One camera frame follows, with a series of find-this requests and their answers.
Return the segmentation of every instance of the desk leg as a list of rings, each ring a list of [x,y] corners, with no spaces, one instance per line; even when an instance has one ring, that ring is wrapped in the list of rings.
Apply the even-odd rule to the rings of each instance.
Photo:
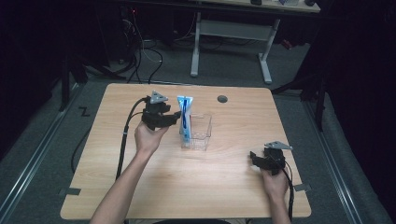
[[[276,35],[277,27],[279,26],[280,20],[275,20],[274,25],[271,29],[267,45],[265,47],[265,52],[259,54],[259,60],[260,60],[260,65],[262,66],[262,75],[264,76],[264,82],[266,84],[271,84],[272,79],[271,79],[271,74],[268,69],[268,64],[267,64],[267,57],[270,52],[271,46],[274,42],[274,38]]]
[[[198,65],[199,65],[199,37],[201,32],[201,12],[197,12],[197,22],[195,25],[195,45],[194,52],[192,53],[191,62],[191,76],[198,77]]]

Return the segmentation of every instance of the person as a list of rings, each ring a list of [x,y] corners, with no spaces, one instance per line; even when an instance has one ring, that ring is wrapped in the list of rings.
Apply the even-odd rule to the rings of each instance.
[[[149,159],[159,147],[161,139],[168,129],[169,127],[152,131],[144,122],[138,124],[134,130],[136,153],[104,199],[99,203],[91,218],[91,224],[120,224],[124,221],[140,176],[143,174]],[[268,194],[271,215],[275,224],[290,223],[284,201],[288,182],[286,176],[281,173],[279,175],[271,175],[268,171],[262,170],[264,190]]]

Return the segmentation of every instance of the clear plastic container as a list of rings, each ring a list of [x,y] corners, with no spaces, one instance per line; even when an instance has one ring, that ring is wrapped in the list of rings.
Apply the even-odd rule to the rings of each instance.
[[[190,149],[205,151],[210,139],[211,132],[212,116],[208,114],[191,114]]]

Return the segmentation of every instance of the gray carpet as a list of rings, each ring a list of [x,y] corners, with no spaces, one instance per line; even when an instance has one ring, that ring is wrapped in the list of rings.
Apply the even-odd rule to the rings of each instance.
[[[268,63],[274,79],[272,85],[265,85],[256,54],[249,49],[257,49],[260,43],[249,44],[248,48],[221,46],[216,50],[202,50],[200,74],[190,77],[191,46],[172,48],[158,44],[153,49],[163,56],[163,65],[153,76],[152,81],[186,83],[194,85],[264,87],[274,89],[292,81],[305,56],[308,45],[286,50],[274,45]],[[149,78],[159,63],[156,53],[146,50],[139,68],[141,80]],[[118,69],[113,64],[111,69]],[[7,223],[88,223],[85,221],[68,221],[60,217],[64,201],[61,189],[68,188],[73,177],[71,160],[75,148],[83,139],[94,120],[104,90],[108,83],[120,82],[103,76],[90,75],[88,83],[80,87],[80,93],[70,105],[58,131],[53,135],[48,152],[35,172],[26,191],[22,194]],[[306,113],[306,105],[298,97],[298,91],[287,91],[275,95],[286,135],[294,147],[293,155],[300,175],[305,184],[312,189],[307,192],[312,208],[312,215],[307,218],[295,218],[293,223],[350,223],[347,213],[338,196],[332,176],[324,159],[316,128]],[[53,90],[54,96],[32,118],[29,126],[19,141],[0,163],[0,199],[3,202],[11,191],[18,176],[35,153],[46,130],[58,115],[60,103],[59,85]],[[332,154],[345,176],[346,184],[361,214],[362,223],[391,223],[388,215],[378,202],[370,184],[356,162],[336,116],[332,111],[329,99],[326,99],[326,110],[323,117],[323,134],[332,149]],[[77,150],[74,164],[78,163],[84,141]],[[270,218],[254,219],[253,223],[271,223]]]

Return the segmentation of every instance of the white desk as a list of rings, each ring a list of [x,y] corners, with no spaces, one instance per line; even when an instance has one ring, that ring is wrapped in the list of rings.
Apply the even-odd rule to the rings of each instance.
[[[317,4],[314,4],[312,7],[309,7],[304,3],[304,0],[300,0],[298,5],[293,7],[282,6],[279,2],[273,2],[270,0],[262,0],[261,6],[251,5],[250,0],[201,0],[197,4],[200,4],[201,2],[231,4],[231,5],[237,5],[243,7],[263,7],[268,9],[298,11],[305,13],[320,12],[320,8],[318,7]],[[268,69],[267,57],[270,52],[271,46],[274,42],[274,38],[276,36],[276,31],[279,23],[280,23],[279,19],[275,20],[272,26],[262,26],[262,25],[227,22],[227,21],[202,20],[201,13],[198,12],[197,20],[196,20],[196,28],[195,28],[195,45],[192,53],[192,62],[191,62],[191,76],[192,77],[198,76],[200,36],[217,35],[224,37],[266,41],[266,45],[262,53],[259,53],[258,58],[260,61],[260,65],[262,67],[262,75],[264,77],[264,82],[266,84],[271,84],[272,79],[271,79],[270,71]]]

